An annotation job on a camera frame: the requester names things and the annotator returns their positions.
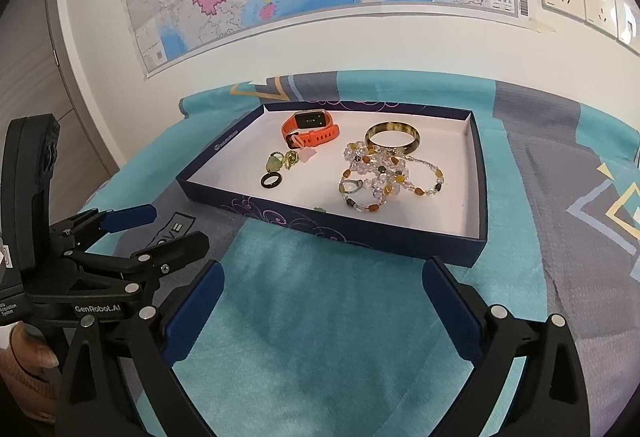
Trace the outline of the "orange left sleeve forearm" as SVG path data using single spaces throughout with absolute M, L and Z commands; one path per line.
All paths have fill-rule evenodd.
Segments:
M 23 412 L 39 422 L 53 424 L 58 405 L 58 391 L 43 376 L 43 371 L 58 365 L 58 359 L 46 351 L 22 367 L 12 353 L 1 354 L 1 379 Z

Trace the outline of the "left hand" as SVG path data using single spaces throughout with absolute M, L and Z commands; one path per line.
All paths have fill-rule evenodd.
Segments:
M 38 374 L 58 366 L 58 357 L 51 348 L 26 332 L 25 324 L 19 322 L 11 331 L 10 345 L 16 361 L 29 373 Z

